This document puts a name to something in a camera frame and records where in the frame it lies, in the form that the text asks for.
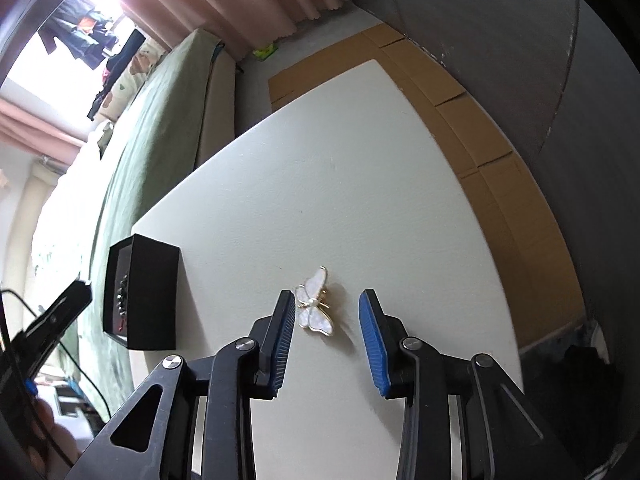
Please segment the person's left hand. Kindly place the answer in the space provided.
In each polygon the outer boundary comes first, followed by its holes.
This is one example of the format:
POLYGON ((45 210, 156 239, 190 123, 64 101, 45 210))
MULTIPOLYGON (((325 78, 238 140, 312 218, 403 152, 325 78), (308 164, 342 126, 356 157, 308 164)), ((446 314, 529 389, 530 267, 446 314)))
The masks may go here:
POLYGON ((80 456, 76 439, 54 420, 52 408, 45 400, 35 398, 34 409, 41 425, 35 419, 32 421, 35 445, 29 445, 27 456, 43 478, 64 479, 80 456))

